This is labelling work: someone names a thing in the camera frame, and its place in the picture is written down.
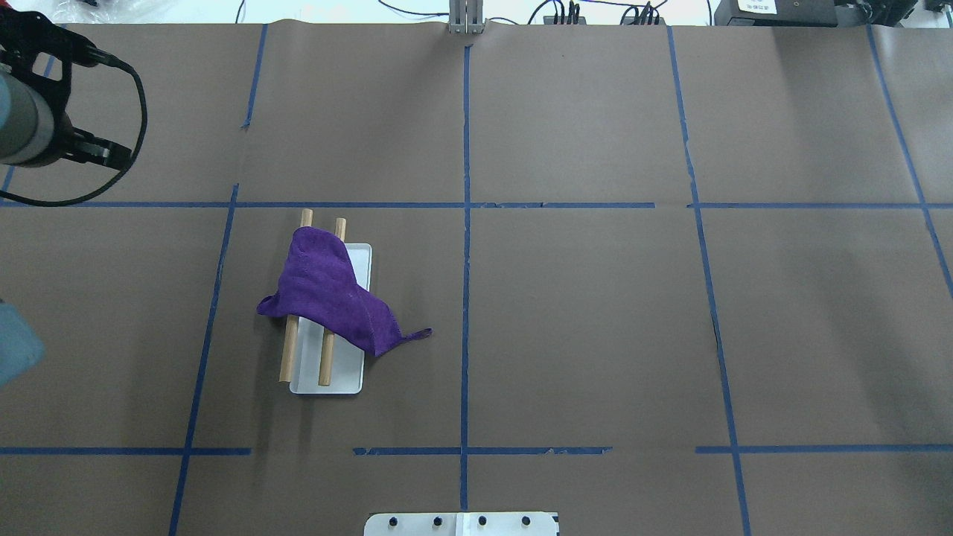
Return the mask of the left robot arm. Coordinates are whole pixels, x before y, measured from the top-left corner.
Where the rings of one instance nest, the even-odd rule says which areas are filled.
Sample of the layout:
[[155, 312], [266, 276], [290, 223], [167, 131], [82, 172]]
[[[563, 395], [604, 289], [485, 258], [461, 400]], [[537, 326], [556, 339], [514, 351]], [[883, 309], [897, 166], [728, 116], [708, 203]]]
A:
[[[42, 167], [59, 159], [128, 169], [130, 148], [72, 125], [65, 113], [54, 111], [52, 98], [41, 95], [9, 72], [2, 74], [2, 163]], [[1, 383], [6, 386], [45, 356], [45, 346], [16, 307], [1, 304]]]

